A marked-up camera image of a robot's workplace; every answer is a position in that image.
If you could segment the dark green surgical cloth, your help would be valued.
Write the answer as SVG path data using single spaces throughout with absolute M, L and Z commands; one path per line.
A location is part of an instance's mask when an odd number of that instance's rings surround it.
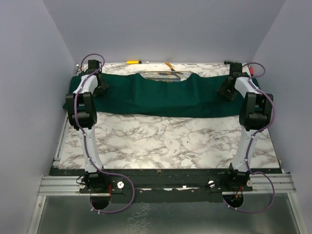
M 97 112 L 159 117 L 218 118 L 240 114 L 244 98 L 236 94 L 230 101 L 217 90 L 227 76 L 201 77 L 191 74 L 181 82 L 102 74 L 109 88 L 94 98 Z

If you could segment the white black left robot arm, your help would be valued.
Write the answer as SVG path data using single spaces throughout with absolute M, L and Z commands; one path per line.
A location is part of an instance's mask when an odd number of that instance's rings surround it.
M 103 63 L 91 59 L 88 68 L 81 72 L 78 87 L 65 97 L 70 125 L 77 131 L 82 145 L 85 162 L 85 173 L 79 185 L 88 190 L 111 192 L 112 185 L 106 178 L 103 163 L 99 157 L 95 139 L 95 124 L 97 111 L 94 103 L 94 93 L 100 91 L 105 82 L 101 80 Z

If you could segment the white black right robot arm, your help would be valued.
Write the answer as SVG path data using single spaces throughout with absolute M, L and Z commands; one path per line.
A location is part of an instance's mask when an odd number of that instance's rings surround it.
M 260 134 L 272 122 L 273 96 L 262 92 L 250 76 L 243 74 L 241 63 L 230 61 L 224 63 L 230 66 L 229 76 L 223 81 L 217 93 L 230 101 L 233 101 L 237 94 L 243 97 L 239 114 L 241 137 L 236 155 L 223 182 L 225 188 L 234 191 L 248 185 L 254 148 Z

